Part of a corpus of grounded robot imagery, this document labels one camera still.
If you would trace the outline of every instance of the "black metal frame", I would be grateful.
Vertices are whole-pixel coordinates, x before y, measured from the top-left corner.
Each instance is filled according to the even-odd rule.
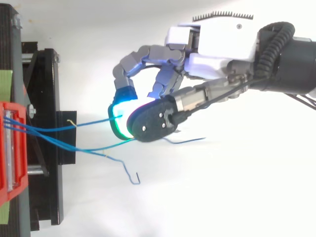
[[[37,110],[28,124],[53,128],[67,125],[68,119],[76,123],[76,111],[59,109],[57,53],[53,49],[38,51],[34,44],[22,43],[22,52],[33,54],[31,62],[23,65],[24,85]],[[76,145],[76,129],[49,135]],[[28,135],[28,138],[28,164],[40,164],[43,170],[43,175],[29,175],[31,231],[38,231],[40,220],[51,220],[52,225],[59,225],[64,219],[62,165],[75,163],[76,154],[37,137]]]

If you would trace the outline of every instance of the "white background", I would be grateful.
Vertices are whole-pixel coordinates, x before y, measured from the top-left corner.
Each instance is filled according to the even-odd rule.
[[[145,44],[163,44],[170,26],[197,14],[231,10],[255,14],[258,29],[289,21],[296,36],[316,39],[307,0],[12,0],[23,17],[24,41],[54,48],[60,106],[78,123],[107,118],[115,88],[112,68]],[[156,71],[135,78],[146,96]],[[131,142],[108,151],[120,163],[77,154],[63,167],[65,219],[40,223],[33,237],[279,237],[316,235],[315,113],[285,95],[249,91],[211,106],[180,126],[174,141]],[[83,127],[77,146],[119,140],[109,124]]]

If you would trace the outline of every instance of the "wire end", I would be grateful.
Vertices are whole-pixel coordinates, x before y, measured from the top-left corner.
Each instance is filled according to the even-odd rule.
[[[140,180],[139,180],[139,177],[138,177],[138,173],[136,172],[136,176],[137,176],[137,179],[138,179],[138,184],[140,184]]]

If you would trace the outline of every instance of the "black cable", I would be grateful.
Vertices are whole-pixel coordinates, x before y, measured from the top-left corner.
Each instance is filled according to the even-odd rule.
[[[286,95],[289,96],[289,97],[291,97],[292,99],[294,99],[294,100],[296,100],[296,101],[298,101],[298,102],[301,102],[302,104],[304,104],[304,105],[310,107],[311,109],[316,110],[316,107],[315,107],[315,106],[313,106],[313,105],[307,103],[305,100],[302,100],[302,99],[298,98],[296,95],[291,95],[291,94],[286,94]]]
[[[262,80],[249,80],[249,81],[247,81],[247,82],[244,82],[244,83],[242,83],[242,84],[236,86],[236,87],[233,88],[232,90],[230,90],[230,91],[228,91],[228,92],[226,92],[226,93],[224,93],[224,94],[222,94],[222,95],[220,95],[220,96],[218,96],[218,97],[216,97],[216,98],[214,98],[214,99],[212,99],[212,100],[210,100],[210,101],[204,103],[203,105],[201,105],[201,106],[199,106],[199,107],[196,107],[196,108],[193,109],[193,110],[190,110],[190,111],[180,111],[180,112],[174,113],[174,114],[172,115],[172,117],[171,117],[170,120],[172,121],[173,124],[178,125],[178,124],[184,122],[185,120],[187,120],[187,118],[188,118],[189,116],[191,116],[193,113],[195,113],[195,112],[197,112],[197,111],[199,111],[199,110],[202,110],[202,109],[206,109],[206,108],[209,107],[211,104],[214,104],[214,103],[216,103],[216,102],[218,102],[218,101],[220,101],[220,100],[222,100],[222,99],[224,99],[224,98],[226,98],[226,97],[228,97],[228,96],[234,94],[235,92],[237,92],[237,91],[243,89],[243,88],[246,87],[246,86],[249,86],[249,85],[251,85],[251,84],[253,84],[253,83],[260,82],[260,81],[262,81]]]
[[[307,99],[311,104],[313,104],[314,106],[316,106],[316,101],[313,100],[312,98],[306,96],[306,95],[301,95],[303,98]]]
[[[253,84],[253,83],[259,82],[259,81],[261,81],[261,80],[249,80],[249,81],[247,81],[247,82],[244,82],[244,83],[242,83],[242,84],[236,86],[234,89],[232,89],[232,90],[230,90],[230,91],[228,91],[228,92],[226,92],[226,93],[224,93],[224,94],[222,94],[222,95],[220,95],[220,96],[218,96],[218,97],[216,97],[216,98],[214,98],[214,99],[212,99],[212,100],[206,102],[206,103],[203,104],[202,106],[196,107],[196,108],[194,108],[194,109],[192,109],[192,110],[190,110],[190,111],[188,111],[188,112],[189,112],[190,115],[191,115],[191,114],[195,113],[196,111],[199,111],[199,110],[201,110],[201,109],[203,109],[203,108],[205,108],[205,107],[208,107],[208,106],[210,106],[211,104],[214,104],[214,103],[216,103],[216,102],[218,102],[218,101],[220,101],[220,100],[222,100],[222,99],[224,99],[224,98],[226,98],[226,97],[228,97],[228,96],[234,94],[235,92],[237,92],[237,91],[243,89],[244,87],[249,86],[249,85],[251,85],[251,84]]]

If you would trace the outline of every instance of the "black corrugated tube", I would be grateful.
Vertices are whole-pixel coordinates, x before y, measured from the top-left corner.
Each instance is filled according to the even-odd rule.
[[[295,28],[288,22],[276,22],[263,27],[261,31],[277,32],[268,46],[259,56],[255,69],[255,79],[269,79],[271,77],[276,59],[279,57],[284,46],[293,38]]]

